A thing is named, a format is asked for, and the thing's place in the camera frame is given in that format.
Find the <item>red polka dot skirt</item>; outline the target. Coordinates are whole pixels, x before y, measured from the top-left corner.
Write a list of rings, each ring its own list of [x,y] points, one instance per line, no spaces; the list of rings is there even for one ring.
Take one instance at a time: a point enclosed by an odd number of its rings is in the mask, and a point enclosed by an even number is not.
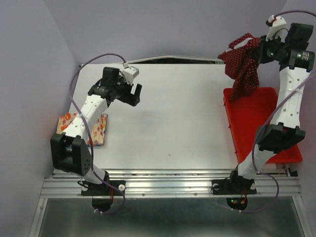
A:
[[[225,62],[225,74],[234,80],[230,102],[251,96],[259,86],[259,63],[252,53],[259,48],[260,38],[246,33],[234,40],[218,55]]]

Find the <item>orange floral cream skirt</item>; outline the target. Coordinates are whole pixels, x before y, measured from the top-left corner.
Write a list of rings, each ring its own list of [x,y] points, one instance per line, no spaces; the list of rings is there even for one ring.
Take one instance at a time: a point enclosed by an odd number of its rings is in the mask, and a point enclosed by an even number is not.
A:
[[[67,113],[64,116],[60,116],[57,124],[56,133],[61,134],[75,119],[76,113]],[[95,123],[91,132],[93,146],[103,146],[105,142],[105,133],[107,125],[107,114],[102,114],[98,121]]]

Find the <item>blue floral skirt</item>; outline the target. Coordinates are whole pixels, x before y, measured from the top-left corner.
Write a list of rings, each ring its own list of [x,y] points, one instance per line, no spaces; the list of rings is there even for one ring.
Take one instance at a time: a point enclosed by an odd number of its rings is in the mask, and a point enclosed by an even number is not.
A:
[[[93,147],[103,147],[104,146],[104,144],[93,144]]]

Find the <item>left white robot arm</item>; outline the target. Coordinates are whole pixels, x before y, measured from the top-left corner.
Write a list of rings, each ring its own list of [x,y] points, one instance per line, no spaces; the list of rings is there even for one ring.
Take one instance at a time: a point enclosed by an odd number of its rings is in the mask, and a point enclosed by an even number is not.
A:
[[[105,67],[102,77],[88,91],[74,120],[50,139],[53,167],[93,184],[93,189],[100,195],[106,194],[111,185],[108,173],[93,164],[91,132],[114,100],[131,106],[140,102],[142,86],[135,85],[135,92],[131,93],[138,75],[139,69],[132,66],[125,66],[123,70]]]

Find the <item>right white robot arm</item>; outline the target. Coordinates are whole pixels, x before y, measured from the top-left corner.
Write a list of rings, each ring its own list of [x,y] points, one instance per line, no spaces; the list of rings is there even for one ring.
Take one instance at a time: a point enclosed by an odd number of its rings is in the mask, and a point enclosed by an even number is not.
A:
[[[279,63],[280,88],[276,108],[263,126],[258,127],[251,152],[230,174],[227,187],[233,193],[248,190],[267,161],[305,138],[300,128],[300,107],[305,84],[314,66],[315,53],[308,51],[313,25],[293,23],[284,40],[281,27],[270,26],[261,36],[254,58],[265,64]]]

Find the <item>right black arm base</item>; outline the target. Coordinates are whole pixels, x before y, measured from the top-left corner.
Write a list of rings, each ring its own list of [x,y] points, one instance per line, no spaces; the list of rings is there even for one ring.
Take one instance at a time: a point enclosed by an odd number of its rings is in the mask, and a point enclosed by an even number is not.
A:
[[[214,195],[254,195],[257,194],[256,189],[246,188],[241,185],[235,185],[229,179],[213,179],[211,180],[210,192]]]

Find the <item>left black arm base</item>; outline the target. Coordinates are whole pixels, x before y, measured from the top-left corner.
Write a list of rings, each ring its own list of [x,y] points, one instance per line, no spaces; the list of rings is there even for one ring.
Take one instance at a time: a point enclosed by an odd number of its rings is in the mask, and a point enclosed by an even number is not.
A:
[[[77,184],[81,187],[81,196],[121,196],[120,192],[125,194],[125,181],[124,180],[111,180],[111,188],[105,184],[92,184],[87,181],[77,181]]]

